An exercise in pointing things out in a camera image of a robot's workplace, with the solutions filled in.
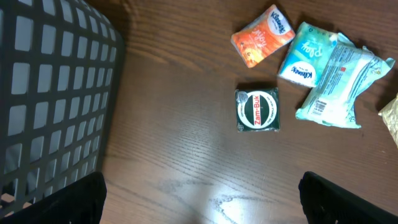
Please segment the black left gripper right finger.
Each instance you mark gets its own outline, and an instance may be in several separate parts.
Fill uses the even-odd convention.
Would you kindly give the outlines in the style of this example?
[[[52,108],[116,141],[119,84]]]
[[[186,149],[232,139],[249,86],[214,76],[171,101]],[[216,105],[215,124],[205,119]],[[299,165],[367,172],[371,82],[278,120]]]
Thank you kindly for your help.
[[[307,171],[298,185],[300,203],[309,224],[397,223],[397,216]]]

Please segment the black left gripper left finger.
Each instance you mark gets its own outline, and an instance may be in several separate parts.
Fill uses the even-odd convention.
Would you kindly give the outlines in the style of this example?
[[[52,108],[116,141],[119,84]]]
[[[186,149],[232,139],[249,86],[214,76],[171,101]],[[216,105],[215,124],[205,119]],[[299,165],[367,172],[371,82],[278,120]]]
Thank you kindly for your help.
[[[93,172],[43,200],[2,218],[1,224],[99,224],[106,194],[103,174]]]

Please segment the white snack bag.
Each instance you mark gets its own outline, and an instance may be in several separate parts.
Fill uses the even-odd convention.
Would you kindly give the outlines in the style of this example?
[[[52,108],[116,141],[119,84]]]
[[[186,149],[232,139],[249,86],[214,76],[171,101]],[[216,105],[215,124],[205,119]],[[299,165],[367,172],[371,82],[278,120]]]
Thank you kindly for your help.
[[[378,115],[382,117],[384,124],[387,126],[394,142],[398,145],[398,95],[390,101],[382,110],[378,112]]]

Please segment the black box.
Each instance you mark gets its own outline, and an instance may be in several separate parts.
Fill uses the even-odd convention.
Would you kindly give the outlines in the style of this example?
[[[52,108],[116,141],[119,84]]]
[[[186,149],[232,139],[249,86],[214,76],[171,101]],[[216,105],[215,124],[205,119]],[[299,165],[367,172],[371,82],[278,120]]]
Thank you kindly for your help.
[[[234,93],[238,132],[280,130],[278,88]]]

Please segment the teal wet wipes pack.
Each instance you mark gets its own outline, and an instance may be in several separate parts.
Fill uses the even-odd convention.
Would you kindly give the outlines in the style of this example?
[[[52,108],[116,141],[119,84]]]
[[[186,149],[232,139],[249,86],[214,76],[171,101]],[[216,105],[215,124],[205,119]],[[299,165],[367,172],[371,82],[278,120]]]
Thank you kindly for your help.
[[[357,48],[343,34],[333,49],[320,81],[307,96],[295,117],[325,126],[359,129],[354,102],[394,66],[393,58],[381,59],[365,46]]]

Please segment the teal kleenex tissue pack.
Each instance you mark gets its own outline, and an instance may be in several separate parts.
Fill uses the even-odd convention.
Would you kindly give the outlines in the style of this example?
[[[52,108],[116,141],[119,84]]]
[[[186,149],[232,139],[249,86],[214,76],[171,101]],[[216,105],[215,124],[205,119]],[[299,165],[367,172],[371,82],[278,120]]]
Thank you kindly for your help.
[[[309,88],[317,86],[337,43],[337,33],[301,23],[278,76]]]

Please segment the orange tissue pack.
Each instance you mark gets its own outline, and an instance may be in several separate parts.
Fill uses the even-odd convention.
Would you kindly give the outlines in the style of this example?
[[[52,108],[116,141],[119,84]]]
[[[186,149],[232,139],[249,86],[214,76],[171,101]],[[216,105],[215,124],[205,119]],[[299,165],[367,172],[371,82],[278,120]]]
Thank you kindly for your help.
[[[276,5],[270,6],[253,22],[231,36],[231,43],[247,67],[255,67],[287,45],[295,32]]]

